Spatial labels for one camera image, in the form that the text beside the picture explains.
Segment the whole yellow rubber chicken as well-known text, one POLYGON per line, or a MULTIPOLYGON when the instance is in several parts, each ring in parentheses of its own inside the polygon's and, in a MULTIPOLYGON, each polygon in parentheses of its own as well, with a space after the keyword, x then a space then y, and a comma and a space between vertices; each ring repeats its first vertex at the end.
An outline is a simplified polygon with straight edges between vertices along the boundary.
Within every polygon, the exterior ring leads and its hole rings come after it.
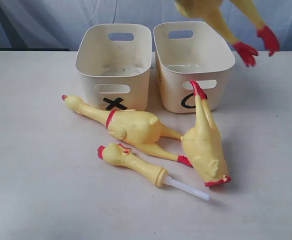
POLYGON ((157 144, 161 137, 180 141, 182 135, 161 123, 155 114, 135 109, 101 110, 90 106, 76 95, 63 94, 61 99, 73 112, 104 125, 113 138, 129 144, 147 155, 192 167, 186 156, 168 152, 157 144))

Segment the yellow chicken head with tube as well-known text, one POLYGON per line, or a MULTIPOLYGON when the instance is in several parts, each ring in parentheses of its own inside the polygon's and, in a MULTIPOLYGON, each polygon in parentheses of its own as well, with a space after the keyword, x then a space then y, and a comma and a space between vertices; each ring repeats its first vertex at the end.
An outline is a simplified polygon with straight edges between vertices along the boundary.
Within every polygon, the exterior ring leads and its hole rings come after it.
POLYGON ((125 167, 141 174, 158 188, 161 188, 163 185, 172 186, 200 199, 210 200, 209 194, 175 180, 169 175, 166 168, 142 160, 134 155, 130 148, 124 147, 120 143, 99 146, 97 155, 110 165, 125 167))

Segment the headless yellow chicken body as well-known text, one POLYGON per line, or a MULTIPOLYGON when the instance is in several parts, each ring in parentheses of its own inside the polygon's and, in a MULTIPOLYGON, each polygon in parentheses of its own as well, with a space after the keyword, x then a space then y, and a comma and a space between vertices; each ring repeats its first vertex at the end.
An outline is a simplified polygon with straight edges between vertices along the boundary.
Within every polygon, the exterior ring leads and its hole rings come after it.
POLYGON ((191 80, 190 84, 195 101, 195 126, 181 137, 183 151, 206 187, 229 183, 232 178, 207 95, 196 81, 191 80))

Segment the cream bin marked X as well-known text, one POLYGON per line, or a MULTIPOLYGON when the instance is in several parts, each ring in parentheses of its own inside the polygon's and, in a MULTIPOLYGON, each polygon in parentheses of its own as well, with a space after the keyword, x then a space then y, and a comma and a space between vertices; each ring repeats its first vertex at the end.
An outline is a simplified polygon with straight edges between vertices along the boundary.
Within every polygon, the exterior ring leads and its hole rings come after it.
POLYGON ((144 25, 99 24, 83 36, 75 61, 86 101, 101 110, 148 105, 152 33, 144 25))

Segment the cream bin marked O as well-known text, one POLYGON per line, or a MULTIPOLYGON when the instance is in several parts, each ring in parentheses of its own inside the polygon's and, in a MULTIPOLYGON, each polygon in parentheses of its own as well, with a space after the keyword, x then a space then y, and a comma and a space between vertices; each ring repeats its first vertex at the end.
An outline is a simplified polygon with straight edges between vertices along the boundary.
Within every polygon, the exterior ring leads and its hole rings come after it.
POLYGON ((177 114, 195 112, 190 83, 195 81, 215 109, 236 63, 227 42, 204 21, 161 23, 153 29, 153 37, 163 106, 177 114))

